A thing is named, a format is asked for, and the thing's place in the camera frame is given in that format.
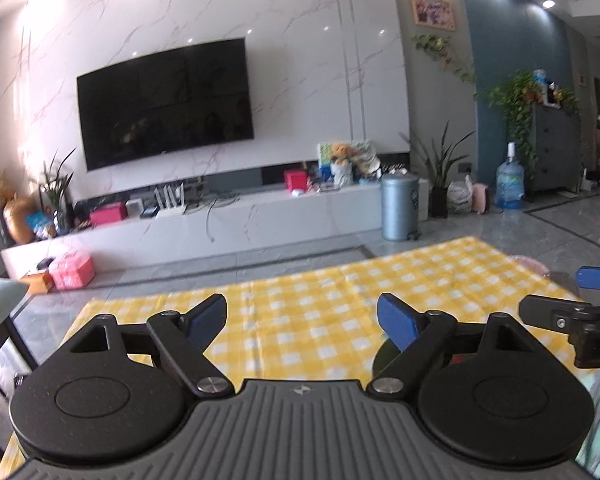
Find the green colander bowl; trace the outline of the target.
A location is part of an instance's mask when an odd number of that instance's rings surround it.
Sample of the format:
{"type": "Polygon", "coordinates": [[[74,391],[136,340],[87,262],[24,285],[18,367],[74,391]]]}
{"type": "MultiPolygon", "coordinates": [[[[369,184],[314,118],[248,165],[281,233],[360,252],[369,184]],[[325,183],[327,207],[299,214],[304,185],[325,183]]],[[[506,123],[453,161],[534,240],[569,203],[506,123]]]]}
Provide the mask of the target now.
{"type": "Polygon", "coordinates": [[[400,391],[410,380],[410,374],[406,356],[387,339],[374,357],[372,379],[367,388],[380,392],[400,391]]]}

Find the dark grey cabinet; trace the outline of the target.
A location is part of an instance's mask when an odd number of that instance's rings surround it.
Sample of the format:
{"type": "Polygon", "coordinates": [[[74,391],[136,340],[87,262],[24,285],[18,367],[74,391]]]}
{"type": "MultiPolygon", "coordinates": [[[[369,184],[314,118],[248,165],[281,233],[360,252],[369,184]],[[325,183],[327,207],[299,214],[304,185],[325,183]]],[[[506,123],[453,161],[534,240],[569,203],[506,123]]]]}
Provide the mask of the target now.
{"type": "Polygon", "coordinates": [[[580,117],[561,108],[534,104],[529,136],[530,193],[575,188],[580,176],[580,117]]]}

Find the pink box on floor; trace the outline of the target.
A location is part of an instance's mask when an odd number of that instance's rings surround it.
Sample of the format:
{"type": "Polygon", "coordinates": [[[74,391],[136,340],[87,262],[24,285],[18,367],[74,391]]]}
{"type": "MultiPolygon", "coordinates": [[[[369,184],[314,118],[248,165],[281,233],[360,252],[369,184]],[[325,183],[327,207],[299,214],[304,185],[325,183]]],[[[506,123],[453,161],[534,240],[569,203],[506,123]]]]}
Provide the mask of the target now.
{"type": "Polygon", "coordinates": [[[59,290],[81,289],[95,277],[92,257],[82,250],[73,250],[55,258],[48,267],[59,290]]]}

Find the pink small bin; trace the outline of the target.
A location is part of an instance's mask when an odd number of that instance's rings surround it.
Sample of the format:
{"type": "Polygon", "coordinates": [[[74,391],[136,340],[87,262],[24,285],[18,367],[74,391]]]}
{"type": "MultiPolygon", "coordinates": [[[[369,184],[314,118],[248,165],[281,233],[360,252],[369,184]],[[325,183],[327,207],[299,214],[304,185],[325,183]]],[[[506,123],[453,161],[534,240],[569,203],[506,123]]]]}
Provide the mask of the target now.
{"type": "Polygon", "coordinates": [[[489,187],[483,183],[474,183],[472,185],[471,209],[477,214],[484,214],[489,208],[489,187]]]}

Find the blue water jug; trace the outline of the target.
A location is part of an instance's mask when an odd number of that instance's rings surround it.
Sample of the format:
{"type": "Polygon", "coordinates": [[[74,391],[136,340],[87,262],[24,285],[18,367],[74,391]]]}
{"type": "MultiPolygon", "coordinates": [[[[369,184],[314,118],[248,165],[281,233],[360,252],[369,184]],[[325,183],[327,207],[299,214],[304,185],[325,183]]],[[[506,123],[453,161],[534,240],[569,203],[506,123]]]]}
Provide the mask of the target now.
{"type": "Polygon", "coordinates": [[[496,206],[520,209],[524,200],[524,167],[516,159],[516,144],[507,144],[507,155],[496,170],[496,206]]]}

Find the white plastic bag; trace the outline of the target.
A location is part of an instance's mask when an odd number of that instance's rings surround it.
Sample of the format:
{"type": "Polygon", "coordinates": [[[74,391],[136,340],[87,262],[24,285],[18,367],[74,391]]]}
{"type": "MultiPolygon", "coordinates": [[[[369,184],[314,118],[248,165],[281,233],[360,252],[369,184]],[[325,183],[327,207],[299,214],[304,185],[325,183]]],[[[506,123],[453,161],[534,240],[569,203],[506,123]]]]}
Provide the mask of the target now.
{"type": "Polygon", "coordinates": [[[446,208],[450,214],[469,214],[472,211],[472,184],[451,182],[446,191],[446,208]]]}

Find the pink box on bench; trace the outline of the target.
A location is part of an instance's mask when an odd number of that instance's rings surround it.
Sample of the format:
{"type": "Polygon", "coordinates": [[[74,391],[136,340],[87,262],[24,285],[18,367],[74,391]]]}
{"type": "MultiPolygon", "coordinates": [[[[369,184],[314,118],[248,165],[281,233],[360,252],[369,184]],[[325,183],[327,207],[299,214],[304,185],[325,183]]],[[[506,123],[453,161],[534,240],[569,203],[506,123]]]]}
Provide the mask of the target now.
{"type": "Polygon", "coordinates": [[[126,219],[124,203],[114,203],[98,207],[91,211],[90,221],[93,226],[106,226],[106,224],[118,223],[126,219]]]}

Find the potted green plant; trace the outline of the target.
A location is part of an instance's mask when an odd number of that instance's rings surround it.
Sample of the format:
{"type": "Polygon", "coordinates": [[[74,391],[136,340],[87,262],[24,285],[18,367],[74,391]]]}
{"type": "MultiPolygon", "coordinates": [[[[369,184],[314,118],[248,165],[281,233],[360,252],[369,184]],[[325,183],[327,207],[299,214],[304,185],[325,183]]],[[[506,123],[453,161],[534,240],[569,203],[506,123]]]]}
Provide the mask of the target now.
{"type": "Polygon", "coordinates": [[[467,158],[467,155],[457,155],[455,152],[460,144],[470,139],[475,131],[469,131],[456,141],[450,141],[450,122],[446,122],[442,135],[438,140],[431,138],[426,143],[416,133],[407,136],[399,132],[398,136],[408,144],[416,158],[422,163],[430,183],[429,213],[431,218],[446,218],[448,216],[449,172],[454,164],[467,158]]]}

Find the yellow checkered tablecloth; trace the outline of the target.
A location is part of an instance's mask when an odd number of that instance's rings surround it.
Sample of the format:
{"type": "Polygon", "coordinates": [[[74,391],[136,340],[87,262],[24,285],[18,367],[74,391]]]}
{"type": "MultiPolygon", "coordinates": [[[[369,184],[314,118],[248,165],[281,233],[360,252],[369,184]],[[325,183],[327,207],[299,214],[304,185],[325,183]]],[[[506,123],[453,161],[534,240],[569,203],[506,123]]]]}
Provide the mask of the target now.
{"type": "Polygon", "coordinates": [[[516,314],[529,294],[571,296],[475,237],[217,291],[227,301],[227,324],[206,356],[235,386],[246,378],[368,382],[384,340],[376,315],[383,292],[460,322],[516,314]]]}

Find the grey metal trash can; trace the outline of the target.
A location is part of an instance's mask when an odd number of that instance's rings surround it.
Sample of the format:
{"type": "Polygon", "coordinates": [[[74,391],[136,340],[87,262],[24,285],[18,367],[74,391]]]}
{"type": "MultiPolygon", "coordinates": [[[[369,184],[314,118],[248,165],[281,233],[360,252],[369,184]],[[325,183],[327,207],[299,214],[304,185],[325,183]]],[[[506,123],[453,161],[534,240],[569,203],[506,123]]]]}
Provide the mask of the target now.
{"type": "Polygon", "coordinates": [[[419,180],[412,174],[384,174],[380,179],[381,232],[385,240],[417,240],[419,180]]]}

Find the white wifi router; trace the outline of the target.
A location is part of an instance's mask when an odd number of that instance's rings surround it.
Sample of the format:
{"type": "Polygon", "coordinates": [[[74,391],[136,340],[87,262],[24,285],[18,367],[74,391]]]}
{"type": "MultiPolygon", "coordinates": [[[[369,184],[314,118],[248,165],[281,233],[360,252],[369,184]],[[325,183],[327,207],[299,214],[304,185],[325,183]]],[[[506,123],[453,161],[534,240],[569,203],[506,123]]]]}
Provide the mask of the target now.
{"type": "Polygon", "coordinates": [[[157,218],[180,216],[186,213],[187,205],[184,197],[184,185],[174,188],[172,185],[163,185],[154,188],[154,196],[158,206],[157,218]]]}

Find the trailing ivy plant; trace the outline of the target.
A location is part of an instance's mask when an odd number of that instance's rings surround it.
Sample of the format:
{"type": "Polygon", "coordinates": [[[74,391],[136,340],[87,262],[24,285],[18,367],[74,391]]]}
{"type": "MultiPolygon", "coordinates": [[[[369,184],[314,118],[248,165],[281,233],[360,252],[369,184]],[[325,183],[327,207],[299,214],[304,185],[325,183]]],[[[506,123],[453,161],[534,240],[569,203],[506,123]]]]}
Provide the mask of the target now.
{"type": "Polygon", "coordinates": [[[538,160],[531,144],[533,107],[545,104],[543,96],[549,86],[540,83],[535,70],[518,70],[486,92],[490,107],[496,106],[502,111],[507,141],[516,144],[518,160],[524,167],[527,181],[533,180],[532,165],[538,160]]]}

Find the white marble tv bench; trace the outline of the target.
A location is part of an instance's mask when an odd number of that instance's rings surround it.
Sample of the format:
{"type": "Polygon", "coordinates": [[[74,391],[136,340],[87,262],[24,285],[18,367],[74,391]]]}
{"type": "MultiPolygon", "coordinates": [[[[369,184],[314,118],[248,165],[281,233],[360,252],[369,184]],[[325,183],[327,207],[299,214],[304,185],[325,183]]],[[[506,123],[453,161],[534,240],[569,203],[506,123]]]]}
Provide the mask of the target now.
{"type": "Polygon", "coordinates": [[[21,278],[44,258],[82,250],[99,273],[378,230],[380,186],[294,197],[286,191],[243,195],[180,216],[128,219],[53,240],[4,249],[8,275],[21,278]]]}

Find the red box on bench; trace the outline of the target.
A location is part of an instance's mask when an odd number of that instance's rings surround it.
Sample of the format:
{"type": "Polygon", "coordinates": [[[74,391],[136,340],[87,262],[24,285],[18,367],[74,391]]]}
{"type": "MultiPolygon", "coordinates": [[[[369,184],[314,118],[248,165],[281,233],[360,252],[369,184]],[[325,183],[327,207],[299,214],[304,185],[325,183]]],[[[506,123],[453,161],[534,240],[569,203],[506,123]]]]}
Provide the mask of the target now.
{"type": "Polygon", "coordinates": [[[310,186],[308,173],[303,169],[286,170],[284,180],[287,190],[291,193],[294,191],[306,192],[310,186]]]}

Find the black television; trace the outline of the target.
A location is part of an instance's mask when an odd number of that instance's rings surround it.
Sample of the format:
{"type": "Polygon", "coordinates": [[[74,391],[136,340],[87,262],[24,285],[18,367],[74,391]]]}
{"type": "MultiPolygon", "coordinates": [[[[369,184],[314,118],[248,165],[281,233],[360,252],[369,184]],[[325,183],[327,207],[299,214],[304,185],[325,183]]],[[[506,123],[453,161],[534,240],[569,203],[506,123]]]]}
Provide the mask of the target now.
{"type": "Polygon", "coordinates": [[[93,70],[76,78],[76,91],[90,171],[254,138],[242,38],[93,70]]]}

